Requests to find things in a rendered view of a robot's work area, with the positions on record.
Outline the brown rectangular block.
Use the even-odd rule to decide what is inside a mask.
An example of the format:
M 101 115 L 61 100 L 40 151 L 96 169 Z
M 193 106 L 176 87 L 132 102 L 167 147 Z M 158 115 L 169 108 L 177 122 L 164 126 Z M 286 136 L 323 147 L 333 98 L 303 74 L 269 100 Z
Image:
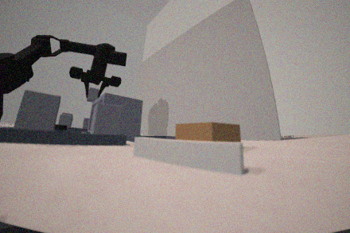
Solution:
M 241 142 L 240 125 L 219 122 L 176 124 L 175 140 Z

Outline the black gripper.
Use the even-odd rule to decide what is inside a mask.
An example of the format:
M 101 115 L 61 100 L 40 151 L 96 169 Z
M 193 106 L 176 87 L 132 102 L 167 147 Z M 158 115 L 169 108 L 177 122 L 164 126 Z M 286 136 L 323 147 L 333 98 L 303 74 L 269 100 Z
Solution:
M 103 81 L 98 93 L 98 98 L 99 98 L 101 93 L 103 92 L 103 89 L 105 87 L 109 87 L 109 84 L 111 86 L 118 87 L 122 81 L 120 78 L 116 76 L 112 76 L 111 78 L 104 77 L 106 68 L 107 68 L 107 62 L 105 60 L 95 58 L 91 66 L 90 73 L 83 72 L 82 68 L 78 68 L 74 66 L 70 68 L 69 75 L 74 79 L 78 79 L 78 80 L 81 79 L 81 81 L 84 82 L 84 85 L 86 87 L 86 98 L 88 98 L 90 79 Z

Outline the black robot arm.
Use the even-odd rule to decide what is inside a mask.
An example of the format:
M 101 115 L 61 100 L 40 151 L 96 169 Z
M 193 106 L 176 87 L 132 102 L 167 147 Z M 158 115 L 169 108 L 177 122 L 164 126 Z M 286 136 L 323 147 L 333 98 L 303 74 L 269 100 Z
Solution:
M 60 42 L 60 49 L 51 52 L 50 38 Z M 105 60 L 108 64 L 126 66 L 126 53 L 116 52 L 113 45 L 103 43 L 99 45 L 81 44 L 69 40 L 57 39 L 51 35 L 36 35 L 31 39 L 31 45 L 20 52 L 0 53 L 0 64 L 6 66 L 3 95 L 19 88 L 33 77 L 33 63 L 40 57 L 57 56 L 62 52 L 78 52 L 89 54 L 95 58 Z

